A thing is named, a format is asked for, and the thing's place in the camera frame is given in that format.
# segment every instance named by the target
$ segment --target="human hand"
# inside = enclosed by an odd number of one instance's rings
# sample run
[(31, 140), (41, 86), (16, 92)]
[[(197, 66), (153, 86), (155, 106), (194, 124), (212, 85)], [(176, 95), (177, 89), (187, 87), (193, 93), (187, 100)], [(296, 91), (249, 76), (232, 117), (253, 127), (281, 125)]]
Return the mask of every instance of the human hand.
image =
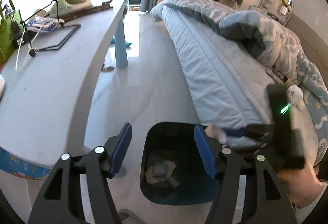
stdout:
[(220, 144), (224, 145), (227, 143), (227, 134), (219, 127), (214, 124), (211, 124), (205, 129), (205, 132), (208, 137), (216, 138)]
[(309, 161), (302, 170), (281, 170), (278, 177), (287, 183), (288, 197), (298, 208), (311, 204), (322, 192), (323, 185)]

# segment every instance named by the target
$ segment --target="trash can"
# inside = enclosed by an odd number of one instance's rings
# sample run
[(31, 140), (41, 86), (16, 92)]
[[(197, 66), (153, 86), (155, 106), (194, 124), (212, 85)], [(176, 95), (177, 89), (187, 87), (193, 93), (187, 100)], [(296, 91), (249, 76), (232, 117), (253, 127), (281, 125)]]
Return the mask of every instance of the trash can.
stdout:
[[(194, 141), (196, 124), (161, 122), (148, 132), (141, 163), (140, 187), (151, 202), (161, 205), (195, 205), (213, 201), (219, 181), (205, 171)], [(165, 181), (149, 184), (147, 170), (155, 162), (170, 161), (176, 166)]]

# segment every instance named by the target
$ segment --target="desk leg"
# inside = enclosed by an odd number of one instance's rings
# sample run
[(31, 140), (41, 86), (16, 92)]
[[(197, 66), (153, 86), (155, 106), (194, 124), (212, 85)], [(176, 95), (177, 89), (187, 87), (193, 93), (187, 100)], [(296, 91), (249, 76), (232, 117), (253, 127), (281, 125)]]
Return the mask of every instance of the desk leg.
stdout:
[(123, 69), (128, 65), (128, 58), (126, 55), (125, 47), (123, 15), (115, 32), (115, 58), (117, 68)]

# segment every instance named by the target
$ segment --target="blue patterned blanket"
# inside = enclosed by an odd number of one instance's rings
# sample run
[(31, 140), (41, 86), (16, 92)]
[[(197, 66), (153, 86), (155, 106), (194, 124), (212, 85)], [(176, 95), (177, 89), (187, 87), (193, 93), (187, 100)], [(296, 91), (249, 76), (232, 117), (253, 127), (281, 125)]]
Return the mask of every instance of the blue patterned blanket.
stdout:
[[(315, 164), (321, 161), (328, 148), (327, 88), (287, 28), (259, 12), (232, 10), (212, 0), (164, 0), (160, 4), (196, 18), (229, 40), (242, 42), (258, 62), (274, 67), (301, 87), (319, 141)], [(151, 14), (160, 20), (156, 7)]]

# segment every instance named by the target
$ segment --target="floor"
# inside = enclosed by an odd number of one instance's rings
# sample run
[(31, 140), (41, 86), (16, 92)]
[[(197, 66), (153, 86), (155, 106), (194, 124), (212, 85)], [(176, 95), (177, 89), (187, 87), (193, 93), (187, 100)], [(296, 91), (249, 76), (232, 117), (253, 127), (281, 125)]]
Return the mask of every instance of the floor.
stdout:
[[(126, 172), (109, 180), (117, 210), (129, 209), (147, 224), (203, 224), (211, 203), (164, 206), (148, 201), (140, 190), (140, 166), (147, 132), (156, 123), (199, 123), (174, 45), (163, 23), (149, 14), (129, 12), (124, 20), (127, 50), (125, 69), (102, 72), (93, 97), (85, 145), (94, 148), (117, 135), (125, 122), (133, 135), (123, 165)], [(109, 48), (106, 65), (115, 67), (115, 51)], [(86, 179), (82, 196), (87, 221), (92, 222)]]

